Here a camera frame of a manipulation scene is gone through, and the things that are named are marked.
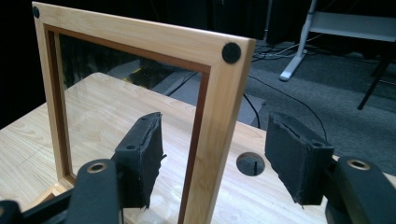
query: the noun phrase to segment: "cable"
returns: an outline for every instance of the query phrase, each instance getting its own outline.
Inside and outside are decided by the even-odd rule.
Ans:
[[[352,4],[352,6],[347,10],[346,13],[349,13],[349,12],[359,3],[359,1],[360,1],[360,0],[356,0],[356,1]]]
[[[318,38],[318,37],[320,37],[320,36],[322,36],[322,35],[324,35],[324,34],[316,35],[316,36],[314,36],[314,37],[312,37],[312,38],[306,40],[305,43],[307,43],[307,42],[309,42],[309,41],[311,41],[311,40],[314,40],[314,39],[316,39],[316,38]],[[253,55],[253,57],[256,58],[257,60],[253,60],[252,62],[254,63],[254,62],[257,62],[257,61],[259,61],[259,60],[264,60],[267,56],[268,56],[268,57],[276,57],[276,56],[277,56],[277,57],[279,57],[279,58],[276,58],[276,59],[266,59],[266,60],[279,60],[279,59],[281,59],[281,58],[294,57],[294,55],[281,55],[281,53],[283,53],[283,52],[285,52],[285,51],[288,51],[288,50],[290,50],[290,49],[293,49],[293,48],[295,48],[295,47],[297,47],[297,46],[299,46],[299,45],[300,45],[300,44],[295,44],[295,45],[290,46],[290,47],[288,47],[288,48],[282,49],[281,51],[279,51],[279,52],[277,52],[277,53],[275,53],[275,54],[268,54],[268,52],[270,52],[270,51],[267,51],[267,52],[257,52],[257,53],[255,53],[255,54]],[[257,58],[257,57],[256,57],[256,56],[258,56],[258,55],[262,55],[263,53],[264,53],[264,55],[263,55],[262,58]]]
[[[259,113],[257,112],[256,108],[254,107],[254,105],[250,102],[250,100],[248,99],[247,95],[244,93],[244,97],[245,99],[247,99],[247,102],[250,104],[251,108],[253,109],[254,113],[256,114],[256,119],[257,119],[257,128],[260,129],[261,125],[260,125],[260,118],[259,118]]]
[[[287,55],[276,55],[276,54],[264,54],[262,57],[258,57],[258,55],[253,55],[253,58],[255,58],[256,60],[253,60],[252,63],[255,63],[257,61],[260,60],[265,60],[265,61],[272,61],[272,60],[279,60],[279,59],[283,59],[283,58],[289,58],[289,57],[293,57],[295,54],[290,55],[291,53],[293,53],[294,51],[290,52]],[[266,59],[267,56],[271,56],[271,57],[278,57],[278,58],[273,58],[273,59]]]
[[[324,10],[326,10],[328,7],[330,7],[333,3],[335,2],[335,0],[332,0],[330,3],[329,3],[329,5],[327,5],[326,7],[324,7],[323,9],[321,9],[321,10],[318,10],[319,12],[322,12],[322,11],[324,11]]]
[[[284,49],[284,48],[280,48],[280,47],[276,47],[276,46],[272,46],[272,45],[259,45],[259,44],[257,44],[256,47],[257,48],[254,50],[254,52],[256,52],[256,53],[266,52],[266,51],[269,51],[272,49],[279,49],[279,50],[275,50],[276,52],[279,52],[282,49]],[[269,48],[269,50],[259,51],[259,49],[262,49],[262,48]]]
[[[163,63],[163,62],[160,62],[160,61],[155,61],[155,62],[159,63],[162,66],[171,68],[174,72],[179,72],[179,71],[187,71],[187,72],[189,72],[190,71],[189,69],[178,67],[178,66],[172,65],[170,63]]]
[[[166,96],[171,96],[173,93],[175,93],[175,91],[177,91],[178,89],[180,89],[184,84],[186,84],[187,81],[189,81],[193,76],[197,75],[197,72],[192,72],[189,76],[185,76],[183,78],[183,80],[181,81],[181,83],[174,88],[172,91],[169,91],[168,93],[166,93]]]
[[[270,49],[264,50],[264,51],[257,51],[257,50],[255,50],[254,53],[255,53],[255,54],[269,53],[269,52],[273,52],[273,49],[274,49],[274,47],[271,47]]]
[[[359,57],[339,55],[339,54],[332,53],[331,51],[328,51],[328,50],[325,50],[325,49],[311,47],[311,46],[307,46],[306,48],[309,51],[314,52],[315,54],[332,55],[332,56],[341,57],[341,58],[345,58],[345,59],[349,59],[349,60],[353,60],[353,61],[357,61],[357,62],[361,62],[361,63],[376,64],[376,63],[378,63],[380,61],[380,59],[364,60],[364,59],[361,59]]]
[[[264,83],[263,81],[259,80],[259,79],[256,78],[256,77],[251,77],[251,76],[248,76],[248,77],[253,78],[253,79],[259,81],[261,84],[263,84],[263,85],[265,85],[265,86],[267,86],[267,87],[273,89],[274,91],[278,91],[278,92],[280,92],[280,93],[282,93],[282,94],[288,96],[289,98],[291,98],[291,99],[297,101],[298,103],[300,103],[300,104],[304,105],[306,108],[308,108],[308,110],[311,111],[312,114],[318,119],[318,121],[319,121],[319,123],[320,123],[320,126],[321,126],[321,128],[322,128],[322,130],[323,130],[323,133],[324,133],[324,138],[325,138],[325,140],[327,141],[327,134],[326,134],[326,130],[325,130],[325,128],[324,128],[323,122],[321,121],[321,119],[319,118],[319,116],[315,113],[315,111],[314,111],[313,109],[311,109],[311,107],[309,107],[309,105],[307,105],[306,103],[304,103],[304,102],[302,102],[302,101],[300,101],[300,100],[298,100],[298,99],[296,99],[296,98],[294,98],[294,97],[292,97],[292,96],[286,94],[286,93],[283,92],[283,91],[278,90],[278,89],[275,88],[275,87],[272,87],[272,86],[270,86],[270,85]]]
[[[160,17],[159,17],[158,14],[157,14],[157,10],[155,9],[154,4],[152,3],[152,0],[149,0],[149,1],[150,1],[150,3],[151,3],[152,9],[154,10],[155,16],[157,17],[157,21],[158,21],[158,22],[161,22],[161,21],[160,21]]]

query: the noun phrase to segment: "glass pane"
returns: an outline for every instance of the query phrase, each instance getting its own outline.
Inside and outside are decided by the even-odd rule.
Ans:
[[[127,216],[176,223],[201,74],[70,36],[60,42],[74,174],[89,161],[110,159],[140,117],[161,112],[167,157],[150,209],[128,209]]]

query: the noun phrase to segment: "black backdrop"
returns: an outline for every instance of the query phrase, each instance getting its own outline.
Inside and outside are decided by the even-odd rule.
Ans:
[[[396,17],[394,0],[335,0],[326,11]],[[268,0],[38,0],[114,15],[159,21],[232,35],[263,39]],[[332,0],[320,0],[324,8]],[[310,0],[273,0],[267,43],[296,41]],[[35,38],[35,25],[27,0],[3,1],[1,17],[0,129],[45,103],[44,86]],[[325,35],[319,46],[362,51],[373,56],[374,41]]]
[[[263,38],[266,1],[37,0],[253,38]],[[32,1],[3,1],[2,9],[0,129],[46,102]]]

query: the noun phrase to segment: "light wood tabletop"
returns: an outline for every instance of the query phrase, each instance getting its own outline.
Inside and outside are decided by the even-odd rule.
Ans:
[[[65,100],[75,174],[88,161],[109,159],[137,119],[163,114],[167,157],[150,208],[126,209],[125,216],[135,223],[177,223],[195,106],[100,73],[67,89]],[[265,131],[236,123],[212,223],[326,223],[326,199],[321,206],[294,203],[265,158],[264,145]],[[239,172],[236,160],[244,152],[263,158],[261,174]],[[22,210],[56,183],[46,104],[0,131],[0,172],[0,200],[15,200]]]

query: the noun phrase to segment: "bamboo frame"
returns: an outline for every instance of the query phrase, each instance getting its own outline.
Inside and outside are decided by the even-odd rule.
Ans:
[[[37,2],[33,2],[33,10],[59,182],[73,188],[75,181],[64,104],[61,34],[203,74],[178,222],[210,223],[255,40]],[[223,59],[228,43],[240,49],[236,62]]]

